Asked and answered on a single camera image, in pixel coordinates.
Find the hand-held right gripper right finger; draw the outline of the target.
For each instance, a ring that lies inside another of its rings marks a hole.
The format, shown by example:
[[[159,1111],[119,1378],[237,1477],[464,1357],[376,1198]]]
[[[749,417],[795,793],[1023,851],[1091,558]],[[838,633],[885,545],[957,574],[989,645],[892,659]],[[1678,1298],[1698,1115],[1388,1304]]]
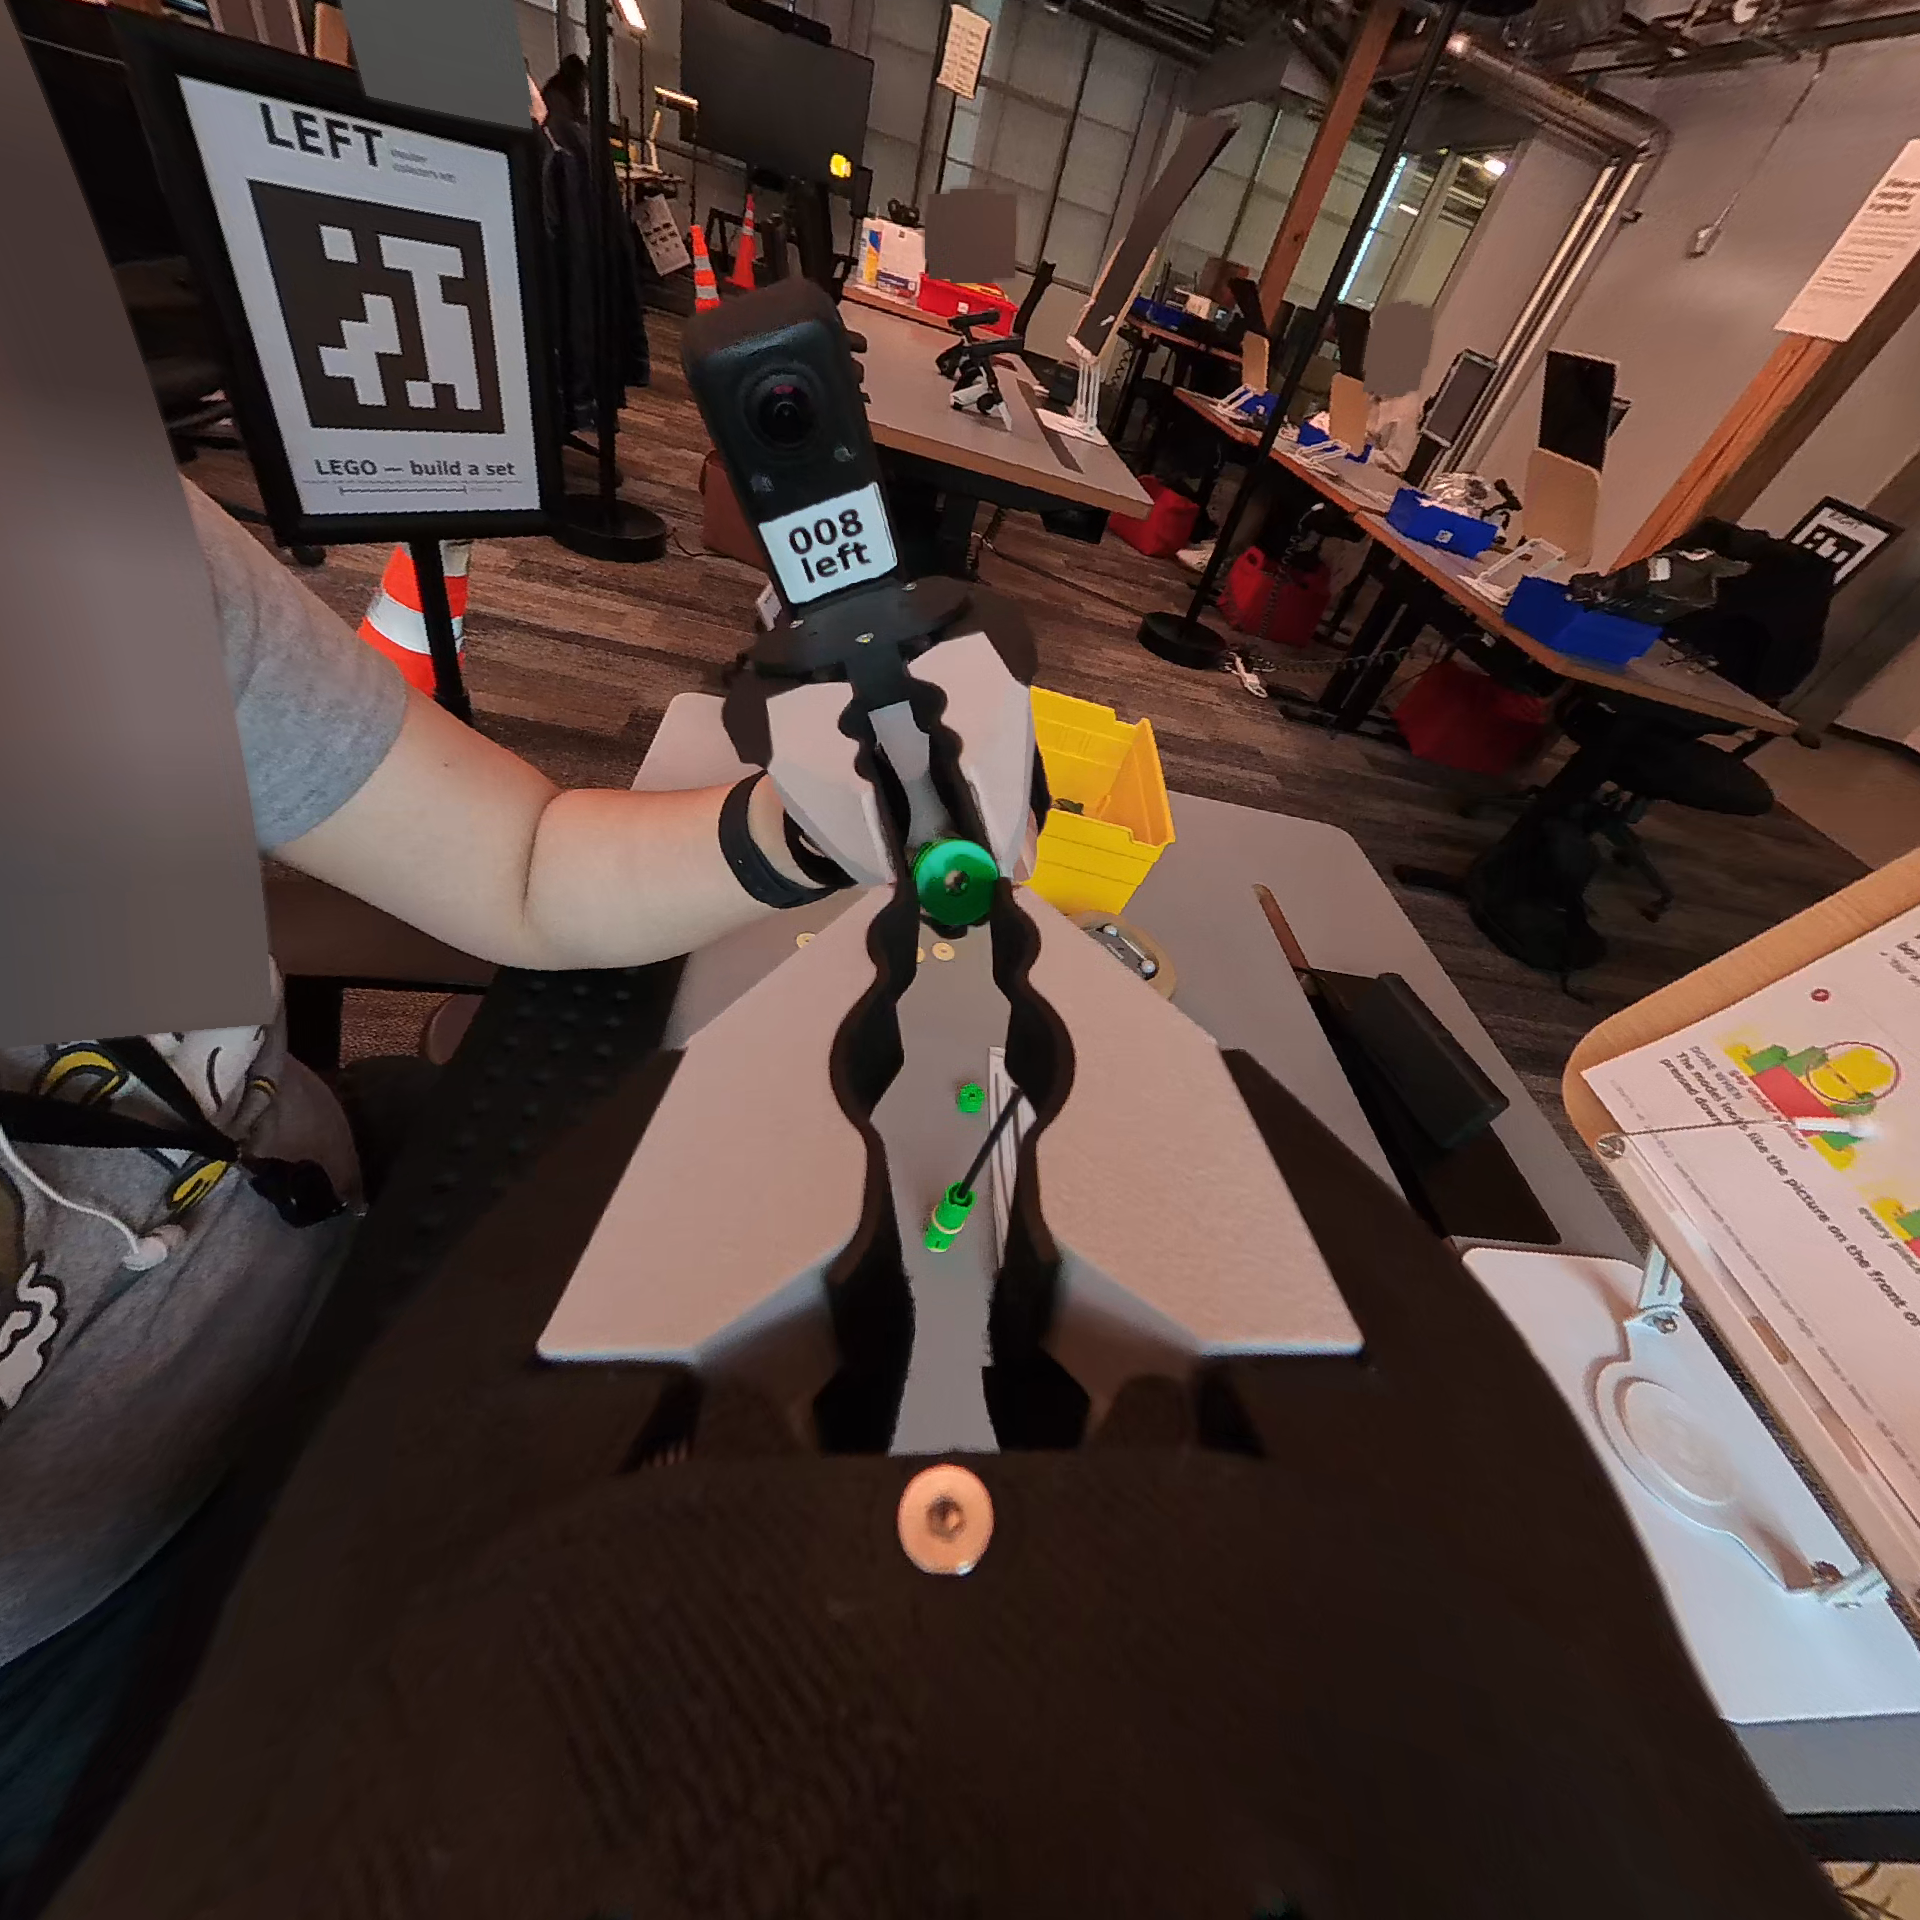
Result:
[[[988,1323],[1000,1450],[1074,1449],[1140,1378],[1351,1360],[1360,1323],[1250,1093],[1275,1093],[1056,906],[1000,885],[1000,1071],[1035,1107]]]

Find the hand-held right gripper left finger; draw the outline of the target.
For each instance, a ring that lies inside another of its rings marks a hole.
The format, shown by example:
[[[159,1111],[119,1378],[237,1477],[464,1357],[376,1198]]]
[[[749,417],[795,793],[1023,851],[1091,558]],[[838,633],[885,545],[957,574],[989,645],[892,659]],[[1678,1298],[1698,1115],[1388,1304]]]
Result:
[[[876,1107],[919,910],[872,887],[651,1063],[655,1095],[563,1296],[548,1361],[728,1378],[826,1450],[892,1446],[915,1344]]]

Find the green round toy brick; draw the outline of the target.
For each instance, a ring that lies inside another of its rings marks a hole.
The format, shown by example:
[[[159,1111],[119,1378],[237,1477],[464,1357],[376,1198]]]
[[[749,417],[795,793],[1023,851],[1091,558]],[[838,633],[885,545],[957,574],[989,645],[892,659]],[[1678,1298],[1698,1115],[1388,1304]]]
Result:
[[[911,851],[909,878],[925,922],[972,927],[991,915],[1000,871],[979,840],[948,833]]]

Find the black wristband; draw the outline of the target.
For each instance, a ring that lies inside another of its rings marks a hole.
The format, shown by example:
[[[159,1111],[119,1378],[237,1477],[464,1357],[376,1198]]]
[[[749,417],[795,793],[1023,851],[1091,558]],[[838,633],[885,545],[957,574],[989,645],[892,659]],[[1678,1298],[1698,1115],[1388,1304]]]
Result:
[[[717,811],[717,847],[738,887],[758,904],[775,910],[811,904],[829,888],[784,874],[752,831],[752,800],[760,782],[764,773],[752,773],[726,791]]]

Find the yellow plastic bin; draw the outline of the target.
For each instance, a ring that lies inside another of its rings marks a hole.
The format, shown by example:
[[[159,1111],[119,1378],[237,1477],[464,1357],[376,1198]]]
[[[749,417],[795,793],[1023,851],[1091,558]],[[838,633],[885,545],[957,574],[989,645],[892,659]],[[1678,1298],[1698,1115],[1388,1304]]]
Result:
[[[1063,914],[1115,915],[1174,840],[1149,719],[1032,686],[1050,808],[1030,890]]]

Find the black axle with green bricks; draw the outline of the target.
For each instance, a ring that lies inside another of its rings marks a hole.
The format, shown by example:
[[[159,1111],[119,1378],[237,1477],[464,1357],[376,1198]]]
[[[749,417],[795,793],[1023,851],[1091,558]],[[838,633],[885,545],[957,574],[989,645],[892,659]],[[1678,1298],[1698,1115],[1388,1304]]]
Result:
[[[927,1214],[927,1223],[923,1226],[920,1242],[933,1255],[943,1255],[952,1247],[960,1231],[966,1226],[970,1216],[975,1206],[979,1184],[986,1175],[986,1160],[991,1150],[991,1126],[981,1141],[979,1150],[974,1152],[972,1163],[962,1171],[962,1176],[948,1184],[941,1195],[935,1200],[933,1210]]]

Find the black office chair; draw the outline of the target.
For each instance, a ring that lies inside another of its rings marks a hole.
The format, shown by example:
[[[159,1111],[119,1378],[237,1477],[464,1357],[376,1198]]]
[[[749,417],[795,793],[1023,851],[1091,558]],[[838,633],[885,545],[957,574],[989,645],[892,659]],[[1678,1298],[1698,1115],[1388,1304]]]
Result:
[[[1648,710],[1602,707],[1573,737],[1573,757],[1459,885],[1472,922],[1494,947],[1551,975],[1604,960],[1588,888],[1604,845],[1643,854],[1634,821],[1645,806],[1670,801],[1759,817],[1774,803],[1749,758]]]
[[[948,381],[955,381],[972,368],[970,349],[986,344],[989,349],[1013,351],[1028,368],[1028,373],[1047,383],[1058,374],[1058,363],[1023,344],[1027,323],[1035,317],[1044,291],[1053,280],[1053,262],[1042,259],[1027,288],[1019,309],[1010,309],[1006,291],[983,280],[955,280],[941,275],[920,279],[920,309],[947,321],[955,334],[955,344],[948,344],[935,358],[935,368]]]

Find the black perforated mat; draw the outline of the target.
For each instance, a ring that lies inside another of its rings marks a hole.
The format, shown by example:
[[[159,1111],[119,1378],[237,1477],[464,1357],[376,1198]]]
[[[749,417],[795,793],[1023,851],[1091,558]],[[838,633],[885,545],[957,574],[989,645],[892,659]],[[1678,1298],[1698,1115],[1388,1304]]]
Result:
[[[374,1195],[343,1269],[349,1325],[371,1336],[422,1289],[560,1296],[637,1137],[637,1095],[688,962],[504,968],[448,1063],[391,1055],[343,1069],[373,1147]]]

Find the black toy set box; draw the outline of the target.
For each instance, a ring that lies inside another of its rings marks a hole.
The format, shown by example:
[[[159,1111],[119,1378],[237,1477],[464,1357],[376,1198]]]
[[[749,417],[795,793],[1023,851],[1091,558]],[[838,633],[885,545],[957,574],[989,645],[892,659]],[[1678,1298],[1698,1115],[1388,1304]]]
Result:
[[[1293,968],[1374,1137],[1410,1200],[1492,1134],[1508,1095],[1400,973]]]

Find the black monitor screen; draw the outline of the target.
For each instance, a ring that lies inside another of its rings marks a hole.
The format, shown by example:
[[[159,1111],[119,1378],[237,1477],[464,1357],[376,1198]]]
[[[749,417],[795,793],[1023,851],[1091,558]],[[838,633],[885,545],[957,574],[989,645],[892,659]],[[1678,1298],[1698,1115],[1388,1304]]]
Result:
[[[861,165],[872,59],[731,3],[680,7],[680,90],[694,143],[784,179],[848,193]]]

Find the white stand base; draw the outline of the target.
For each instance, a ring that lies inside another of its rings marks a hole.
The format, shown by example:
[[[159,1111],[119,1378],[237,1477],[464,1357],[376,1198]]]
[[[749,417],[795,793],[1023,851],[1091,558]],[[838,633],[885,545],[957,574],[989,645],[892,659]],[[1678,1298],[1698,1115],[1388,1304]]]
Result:
[[[1588,1255],[1466,1255],[1586,1433],[1722,1714],[1744,1731],[1888,1729],[1917,1706],[1916,1641],[1692,1325],[1640,1309],[1640,1271]]]

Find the blue plastic bin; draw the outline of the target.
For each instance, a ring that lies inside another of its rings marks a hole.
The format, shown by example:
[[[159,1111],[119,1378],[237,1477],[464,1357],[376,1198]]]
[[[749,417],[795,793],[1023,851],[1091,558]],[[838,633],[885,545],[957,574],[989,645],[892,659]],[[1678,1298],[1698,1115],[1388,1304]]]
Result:
[[[1392,496],[1383,522],[1408,542],[1432,545],[1461,559],[1478,559],[1501,534],[1500,519],[1463,512],[1414,486],[1400,486]]]
[[[1578,602],[1568,587],[1541,576],[1526,576],[1512,587],[1501,619],[1559,655],[1607,666],[1640,659],[1662,635],[1634,616]]]

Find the long office table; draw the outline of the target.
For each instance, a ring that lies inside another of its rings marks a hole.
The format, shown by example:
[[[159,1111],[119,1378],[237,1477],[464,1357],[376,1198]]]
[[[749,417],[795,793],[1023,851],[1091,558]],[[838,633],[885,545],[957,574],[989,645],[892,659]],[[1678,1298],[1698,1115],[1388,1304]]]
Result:
[[[1301,449],[1293,435],[1277,435],[1264,459],[1314,496],[1346,513],[1366,537],[1368,555],[1386,558],[1375,600],[1366,607],[1351,646],[1332,659],[1327,681],[1311,694],[1275,690],[1287,717],[1330,730],[1374,723],[1375,707],[1426,629],[1480,633],[1549,673],[1557,686],[1590,688],[1678,712],[1694,712],[1747,736],[1795,736],[1795,719],[1765,703],[1698,659],[1687,659],[1659,635],[1634,657],[1571,654],[1555,635],[1515,626],[1506,613],[1510,591],[1533,579],[1551,585],[1549,571],[1524,568],[1517,549],[1484,550],[1476,558],[1451,543],[1410,537],[1388,512],[1389,469],[1358,464],[1334,441]]]

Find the instruction board on stand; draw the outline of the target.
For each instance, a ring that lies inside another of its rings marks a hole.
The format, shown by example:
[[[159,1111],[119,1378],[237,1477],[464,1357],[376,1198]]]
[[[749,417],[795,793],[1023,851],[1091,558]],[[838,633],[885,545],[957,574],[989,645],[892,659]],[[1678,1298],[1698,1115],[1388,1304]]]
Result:
[[[1917,851],[1604,1016],[1563,1106],[1866,1573],[1917,1599]]]

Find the black tablet screen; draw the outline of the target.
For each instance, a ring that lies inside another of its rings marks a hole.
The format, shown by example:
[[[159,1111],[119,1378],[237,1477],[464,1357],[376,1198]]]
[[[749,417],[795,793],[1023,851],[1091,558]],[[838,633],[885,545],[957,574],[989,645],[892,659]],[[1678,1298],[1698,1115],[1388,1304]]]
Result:
[[[1616,426],[1616,361],[1548,349],[1535,448],[1599,471]]]

